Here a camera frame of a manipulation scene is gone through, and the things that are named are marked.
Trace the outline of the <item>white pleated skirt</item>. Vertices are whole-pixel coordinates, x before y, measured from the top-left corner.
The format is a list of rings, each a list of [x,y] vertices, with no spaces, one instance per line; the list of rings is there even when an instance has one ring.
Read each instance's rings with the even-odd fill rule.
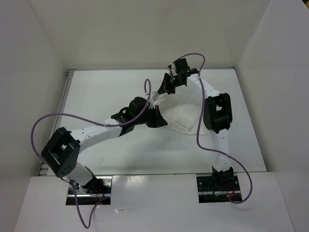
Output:
[[[154,104],[158,106],[166,129],[195,136],[201,111],[201,97],[189,88],[182,87],[175,94],[160,96]]]

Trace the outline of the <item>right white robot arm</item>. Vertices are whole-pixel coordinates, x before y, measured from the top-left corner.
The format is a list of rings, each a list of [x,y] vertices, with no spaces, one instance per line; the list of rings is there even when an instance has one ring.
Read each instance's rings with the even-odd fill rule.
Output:
[[[233,179],[234,175],[232,164],[227,155],[228,130],[233,120],[230,95],[215,90],[199,74],[171,76],[168,73],[165,73],[157,93],[159,95],[174,94],[176,88],[183,85],[202,98],[201,113],[197,125],[197,145],[205,151],[216,154],[212,166],[211,183],[215,189],[222,190]],[[200,144],[199,132],[201,124],[204,124],[210,132],[212,148],[205,148]]]

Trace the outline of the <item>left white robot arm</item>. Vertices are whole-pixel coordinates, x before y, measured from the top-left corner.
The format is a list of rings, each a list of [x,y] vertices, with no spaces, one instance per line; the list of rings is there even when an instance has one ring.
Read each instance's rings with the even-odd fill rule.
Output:
[[[125,107],[99,125],[72,131],[64,127],[58,128],[42,150],[41,156],[57,177],[75,181],[85,193],[101,191],[103,181],[89,168],[78,163],[79,154],[98,143],[123,136],[141,124],[149,128],[160,128],[168,123],[158,107],[146,108],[144,111],[134,106]]]

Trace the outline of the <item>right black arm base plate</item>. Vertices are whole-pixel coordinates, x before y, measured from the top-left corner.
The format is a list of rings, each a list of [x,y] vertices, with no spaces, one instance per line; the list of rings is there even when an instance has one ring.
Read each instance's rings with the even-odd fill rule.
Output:
[[[232,200],[242,201],[237,175],[229,182],[216,185],[211,174],[197,175],[197,190],[199,203],[224,203]]]

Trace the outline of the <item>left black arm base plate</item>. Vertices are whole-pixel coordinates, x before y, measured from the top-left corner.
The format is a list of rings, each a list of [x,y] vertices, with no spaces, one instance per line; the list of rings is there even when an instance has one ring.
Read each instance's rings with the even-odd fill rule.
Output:
[[[112,176],[97,176],[97,179],[100,181],[99,186],[91,187],[90,190],[73,181],[79,205],[111,204]]]

